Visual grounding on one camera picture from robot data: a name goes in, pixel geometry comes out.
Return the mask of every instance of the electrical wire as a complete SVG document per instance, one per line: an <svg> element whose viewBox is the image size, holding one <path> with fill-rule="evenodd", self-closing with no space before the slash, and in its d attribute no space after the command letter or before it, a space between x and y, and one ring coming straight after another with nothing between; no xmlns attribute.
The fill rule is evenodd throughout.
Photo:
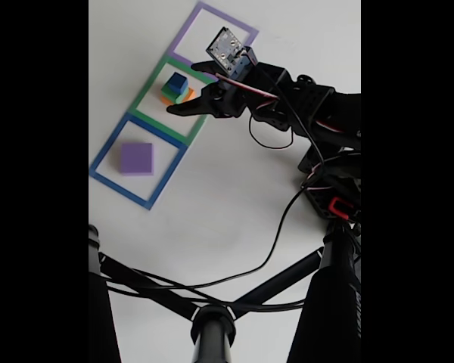
<svg viewBox="0 0 454 363"><path fill-rule="evenodd" d="M338 130L338 129L335 129L334 127L328 126L328 125L326 125L325 123L322 123L321 121L316 121L316 123L317 123L318 125L320 125L321 127L324 127L325 129L328 129L328 130L330 130L330 131L332 131L332 132L343 133L343 131Z"/></svg>
<svg viewBox="0 0 454 363"><path fill-rule="evenodd" d="M144 274L142 274L141 272L138 272L138 274L139 275L145 275L145 274L147 274L147 272L145 272ZM117 279L113 279L113 278L106 278L105 276L101 276L101 277L106 282L110 282L112 284L120 284L120 285L124 285L124 286L131 287L131 288L138 287L138 288L142 288L142 289L154 289L155 287L159 287L159 286L155 286L155 285L148 285L146 283L125 282L125 281L118 281ZM148 277L149 278L155 278L157 280L160 280L160 281L166 282L168 284L171 284L172 285L171 287L168 286L170 288L178 288L178 289L182 289L182 290L187 290L187 291L190 291L191 293L194 293L194 294L196 294L198 296L202 296L205 299L219 301L215 297L207 295L206 293L202 293L201 291L196 291L192 287L186 286L184 284L180 284L179 282L176 282L176 281L169 280L168 278L162 278L161 276L157 276L157 275L154 275L154 274L148 274Z"/></svg>
<svg viewBox="0 0 454 363"><path fill-rule="evenodd" d="M167 282L169 284L172 284L172 286L145 286L143 288L149 289L149 290L150 289L151 290L191 290L191 289L193 290L193 289L203 289L205 287L211 287L211 286L215 286L215 285L218 285L218 284L222 284L224 282L231 281L231 280L234 280L236 278L242 278L244 276L248 276L248 275L253 274L254 272L259 271L261 268L263 268L265 265L267 265L267 262L270 261L270 259L272 257L272 254L274 253L274 250L275 250L275 248L276 248L276 246L278 244L279 235L281 233L282 226L284 224L286 215L288 214L289 209L293 206L293 204L296 201L296 199L307 189L307 185L308 184L305 183L304 187L302 187L301 190L299 190L296 193L296 195L294 195L294 197L291 199L289 204L286 206L285 211L282 213L281 221L279 222L278 230L276 232L274 243L272 244L271 250L269 251L269 254L267 255L267 257L264 260L264 262L262 264L260 264L259 266L257 266L256 268L253 268L253 269L251 269L249 271L246 271L246 272L242 272L240 274L229 276L227 278L221 278L220 280L207 282L205 284L196 284L196 285L182 285L182 284L178 284L175 281L171 281L171 280L162 278L160 276L151 274L149 272L145 272L145 271L138 270L138 269L134 268L134 270L136 272L138 272L139 274L141 274L141 275L147 276L149 278L156 278L157 280L165 281L165 282Z"/></svg>
<svg viewBox="0 0 454 363"><path fill-rule="evenodd" d="M330 158L326 159L325 162L330 162L332 160L336 160L336 159L339 159L341 157L356 156L356 155L360 155L360 154L361 154L360 152L355 152L355 153L347 152L346 154L340 154L340 155L337 155L335 157L330 157ZM146 271L142 271L142 270L139 270L137 268L134 268L133 270L138 272L140 275L144 275L146 277L154 278L154 279L166 282L168 284L171 284L171 286L163 286L163 285L162 286L143 286L143 285L141 285L140 287L144 288L144 289L148 289L148 290L188 290L188 291L191 291L192 293L196 293L197 295L201 296L200 292L196 291L196 289L203 289L205 287L215 286L215 285L221 284L223 282L231 281L231 280L234 280L236 278L244 277L244 276L247 276L247 275L253 274L254 272L259 271L271 259L272 254L274 253L274 250L275 250L275 248L277 246L279 235L281 233L281 229L282 229L282 226L284 224L284 220L286 218L286 215L288 214L289 209L292 207L292 205L294 204L296 199L303 193L303 191L304 190L308 190L308 191L311 191L311 190L322 190L322 189L330 189L330 188L332 188L332 187L318 187L317 188L317 187L310 187L309 186L309 185L312 185L315 182L316 178L313 178L312 180L311 180L311 178L312 178L312 176L315 174L316 170L320 166L321 166L321 163L318 163L316 166L314 166L312 168L312 172L306 178L305 182L303 183L303 186L302 186L301 190L299 190L296 193L296 195L294 195L293 199L291 199L289 204L286 206L285 211L282 214L281 221L279 222L279 226L278 226L278 230L276 232L274 243L272 244L272 247L271 247L271 250L269 251L268 256L266 257L266 259L264 260L264 262L261 265L259 265L256 268L253 268L252 270L249 270L249 271L246 271L246 272L242 272L240 274L232 275L232 276L229 276L227 278L222 278L220 280L208 282L208 283L205 283L205 284L195 284L195 285L180 284L180 283L177 283L175 281L169 280L167 278L162 278L161 276L158 276L158 275L155 275L155 274L151 274L150 272L146 272Z"/></svg>
<svg viewBox="0 0 454 363"><path fill-rule="evenodd" d="M263 107L266 107L266 106L269 106L270 104L273 104L275 103L276 100L269 100L267 102L264 102L262 104L260 104L259 106L257 106L256 110L259 110ZM283 149L287 149L288 147L290 147L293 142L294 142L294 131L293 129L291 128L291 141L289 142L289 144L287 144L286 146L280 146L280 147L274 147L274 146L268 146L268 145L264 145L262 142L260 142L259 140L257 140L257 138L254 136L254 134L252 133L252 118L253 118L253 114L251 113L250 114L250 117L249 117L249 134L251 136L251 138L257 143L259 144L260 146L266 148L266 149L270 149L270 150L283 150Z"/></svg>
<svg viewBox="0 0 454 363"><path fill-rule="evenodd" d="M258 88L254 88L254 87L251 87L249 85L245 85L244 83L241 83L239 81L235 81L233 79L230 79L230 78L227 78L225 76L223 76L222 74L220 73L215 73L215 77L217 77L218 79L221 79L222 81L225 81L227 83L230 83L231 85L235 85L239 88L243 88L247 91L250 91L250 92L254 92L254 93L257 93L258 95L262 95L264 97L269 97L269 98L275 98L275 99L279 99L278 96L276 95L273 95L272 93L269 93L269 92L266 92L266 91L263 91L262 89L258 89Z"/></svg>
<svg viewBox="0 0 454 363"><path fill-rule="evenodd" d="M324 166L325 160L323 159L323 155L321 154L321 151L319 150L318 145L316 145L314 138L311 136L311 134L308 132L308 130L306 130L306 127L304 126L303 122L301 121L301 118L297 114L296 110L291 106L291 103L289 102L289 100L286 97L286 95L284 94L284 92L272 80L272 78L269 76L269 74L267 74L261 67L257 66L257 62L254 62L252 57L247 52L245 52L243 55L246 55L249 58L249 61L253 64L253 66L256 67L256 69L259 70L272 83L275 90L279 93L279 96L277 96L277 97L286 103L286 106L288 106L288 108L292 112L294 118L300 124L301 129L306 133L306 136L309 139L309 141L311 141L311 146L313 146L313 149L315 150L316 155L318 156L319 162L321 163L322 166Z"/></svg>
<svg viewBox="0 0 454 363"><path fill-rule="evenodd" d="M150 299L151 296L145 295L142 293L131 293L129 291L117 289L115 287L108 286L107 289L109 291L113 291L115 293L119 293L121 295L132 296L132 297L139 297L142 299ZM190 301L191 303L211 303L211 304L218 304L229 306L231 308L237 308L242 310L249 310L250 312L284 312L288 310L295 310L295 309L302 309L304 304L303 300L298 300L295 302L290 302L286 304L275 304L275 305L255 305L255 304L246 304L242 302L231 302L231 301L221 301L221 300L210 300L210 299L195 299L195 298L188 298L182 297L186 301Z"/></svg>

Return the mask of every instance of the purple square outline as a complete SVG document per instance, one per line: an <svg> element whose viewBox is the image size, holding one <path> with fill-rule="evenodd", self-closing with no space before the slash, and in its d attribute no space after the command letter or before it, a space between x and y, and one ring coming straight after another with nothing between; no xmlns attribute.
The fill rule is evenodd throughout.
<svg viewBox="0 0 454 363"><path fill-rule="evenodd" d="M185 21L182 28L180 29L180 31L174 38L172 44L170 44L168 49L166 50L166 53L170 57L188 65L189 67L193 64L193 62L191 62L190 60L188 60L185 57L182 57L180 54L175 53L174 51L175 51L175 48L178 46L178 44L182 41L185 34L187 33L188 28L190 28L190 26L193 24L195 18L197 17L197 15L200 13L200 11L202 9L209 11L210 13L216 15L217 17L220 17L223 20L227 20L229 23L232 23L232 24L238 26L239 28L247 31L249 33L249 37L245 41L245 43L244 43L245 45L251 45L252 42L254 41L254 39L257 37L257 34L259 34L259 30L254 29L252 26L248 26L246 23L243 23L240 20L237 20L237 19L231 17L230 15L227 15L226 13L221 12L220 10L215 9L214 7L212 7L208 4L205 4L204 2L198 2L197 5L195 5L194 10L191 12L190 16L188 17L187 21ZM205 73L205 75L211 79L217 80L217 78L211 74Z"/></svg>

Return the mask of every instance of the purple cube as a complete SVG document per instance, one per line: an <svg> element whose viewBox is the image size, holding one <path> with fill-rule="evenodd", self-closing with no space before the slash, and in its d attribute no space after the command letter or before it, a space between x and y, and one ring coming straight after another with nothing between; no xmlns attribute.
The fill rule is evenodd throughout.
<svg viewBox="0 0 454 363"><path fill-rule="evenodd" d="M135 142L121 145L121 174L153 175L153 144Z"/></svg>

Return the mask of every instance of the black metal bar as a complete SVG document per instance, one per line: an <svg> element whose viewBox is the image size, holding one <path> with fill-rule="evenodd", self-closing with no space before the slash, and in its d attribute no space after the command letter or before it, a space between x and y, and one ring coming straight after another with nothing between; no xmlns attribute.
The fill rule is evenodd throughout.
<svg viewBox="0 0 454 363"><path fill-rule="evenodd" d="M118 261L115 261L104 254L102 256L104 257L104 260L101 262L101 272L110 278L135 284L141 283L150 284L151 286L160 286L153 280L140 275L138 272L120 264ZM191 320L191 317L198 308L194 303L183 299L180 295L169 290L147 290L141 289L140 287L128 287L142 294L149 293L151 295L150 299L188 320Z"/></svg>
<svg viewBox="0 0 454 363"><path fill-rule="evenodd" d="M319 268L319 263L321 262L319 253L323 253L323 247L318 248L316 251L310 253L308 256L296 262L291 267L286 268L283 272L278 273L276 276L270 278L268 281L256 287L251 292L238 298L235 302L256 305L265 303L280 292L286 290L288 287L296 284L307 275L316 271ZM237 319L248 313L248 310L246 311L242 309L233 309L232 311Z"/></svg>
<svg viewBox="0 0 454 363"><path fill-rule="evenodd" d="M101 278L98 230L89 225L88 362L121 363L106 281Z"/></svg>
<svg viewBox="0 0 454 363"><path fill-rule="evenodd" d="M323 239L287 363L361 362L362 285L353 271L353 242L335 220Z"/></svg>

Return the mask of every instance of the stacked cubes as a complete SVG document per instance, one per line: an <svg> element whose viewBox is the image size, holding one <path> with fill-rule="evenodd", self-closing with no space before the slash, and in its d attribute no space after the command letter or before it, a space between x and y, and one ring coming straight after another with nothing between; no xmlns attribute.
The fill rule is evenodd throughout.
<svg viewBox="0 0 454 363"><path fill-rule="evenodd" d="M188 79L174 72L161 89L161 101L166 105L181 104L195 98L195 91L188 87Z"/></svg>

